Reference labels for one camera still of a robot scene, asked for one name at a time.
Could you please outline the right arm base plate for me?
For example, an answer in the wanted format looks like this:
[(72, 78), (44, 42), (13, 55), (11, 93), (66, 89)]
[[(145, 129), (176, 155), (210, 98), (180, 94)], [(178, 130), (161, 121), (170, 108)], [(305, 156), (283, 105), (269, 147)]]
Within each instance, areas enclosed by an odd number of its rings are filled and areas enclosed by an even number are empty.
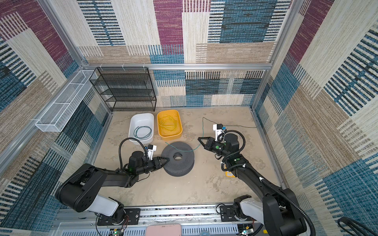
[(246, 219), (239, 207), (234, 205), (220, 204), (216, 207), (222, 222), (243, 221)]

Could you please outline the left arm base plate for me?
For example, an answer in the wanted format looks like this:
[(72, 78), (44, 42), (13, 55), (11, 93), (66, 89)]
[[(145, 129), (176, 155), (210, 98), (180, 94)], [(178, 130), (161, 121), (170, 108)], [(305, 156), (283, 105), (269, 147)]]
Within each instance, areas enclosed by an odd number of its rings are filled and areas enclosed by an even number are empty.
[(137, 225), (140, 217), (140, 208), (124, 208), (116, 211), (112, 216), (100, 214), (96, 221), (97, 226), (126, 226)]

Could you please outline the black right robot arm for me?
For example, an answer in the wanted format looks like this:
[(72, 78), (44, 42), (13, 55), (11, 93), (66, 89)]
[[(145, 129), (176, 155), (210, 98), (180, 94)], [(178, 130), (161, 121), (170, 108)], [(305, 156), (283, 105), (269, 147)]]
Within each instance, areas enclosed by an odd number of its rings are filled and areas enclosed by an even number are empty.
[(246, 139), (237, 130), (226, 130), (221, 139), (199, 137), (198, 141), (205, 150), (222, 157), (221, 170), (230, 171), (243, 181), (261, 200), (261, 206), (249, 202), (250, 196), (244, 195), (234, 200), (238, 218), (251, 217), (265, 226), (271, 236), (298, 236), (316, 229), (306, 212), (299, 206), (296, 195), (289, 188), (282, 189), (261, 175), (242, 155)]

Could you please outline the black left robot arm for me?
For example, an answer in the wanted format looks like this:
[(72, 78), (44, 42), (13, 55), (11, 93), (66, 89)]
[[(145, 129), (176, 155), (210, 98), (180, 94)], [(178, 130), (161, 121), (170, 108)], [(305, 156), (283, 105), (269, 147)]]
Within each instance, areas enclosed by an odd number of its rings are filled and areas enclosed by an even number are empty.
[[(142, 151), (135, 151), (129, 158), (129, 163), (123, 164), (121, 148), (125, 141), (133, 140), (139, 143)], [(122, 225), (129, 217), (124, 204), (99, 194), (102, 187), (131, 188), (139, 181), (140, 174), (149, 174), (159, 170), (169, 163), (169, 158), (152, 157), (148, 148), (136, 138), (125, 138), (119, 145), (120, 168), (106, 170), (91, 164), (83, 164), (60, 187), (55, 198), (63, 205), (76, 212), (90, 211), (100, 219), (112, 225)]]

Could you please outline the grey perforated cable spool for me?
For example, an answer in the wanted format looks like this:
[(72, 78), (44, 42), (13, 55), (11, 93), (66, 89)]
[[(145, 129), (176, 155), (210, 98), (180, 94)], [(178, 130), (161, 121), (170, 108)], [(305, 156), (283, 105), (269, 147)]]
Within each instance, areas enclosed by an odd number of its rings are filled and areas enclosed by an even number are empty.
[(174, 142), (164, 148), (160, 157), (168, 158), (164, 170), (173, 177), (188, 174), (195, 165), (195, 154), (190, 145), (184, 142)]

